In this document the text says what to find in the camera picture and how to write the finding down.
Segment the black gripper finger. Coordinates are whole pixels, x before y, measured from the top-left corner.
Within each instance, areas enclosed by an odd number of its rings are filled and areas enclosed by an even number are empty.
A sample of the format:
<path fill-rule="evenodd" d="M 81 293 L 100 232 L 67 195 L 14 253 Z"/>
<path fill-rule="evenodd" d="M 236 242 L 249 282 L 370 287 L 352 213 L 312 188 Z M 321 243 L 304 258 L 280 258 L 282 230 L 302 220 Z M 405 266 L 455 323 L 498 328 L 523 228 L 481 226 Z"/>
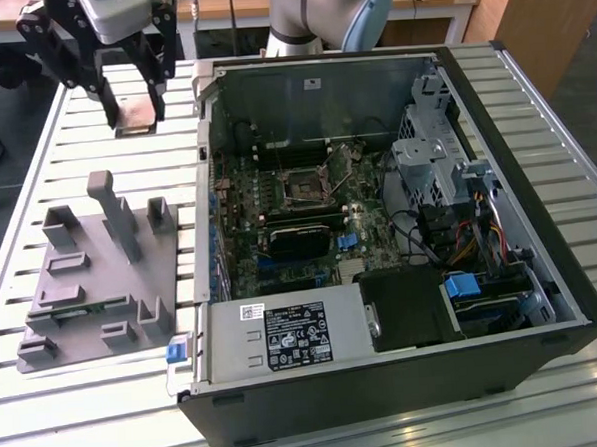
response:
<path fill-rule="evenodd" d="M 148 93 L 157 121 L 165 118 L 163 95 L 167 80 L 175 75 L 178 41 L 176 7 L 176 0 L 151 0 L 152 24 L 161 36 L 161 45 L 157 51 L 148 48 Z"/>
<path fill-rule="evenodd" d="M 109 81 L 93 57 L 91 21 L 81 0 L 30 0 L 16 19 L 16 28 L 33 53 L 65 87 L 82 87 L 89 99 L 98 101 L 114 128 L 119 107 Z"/>

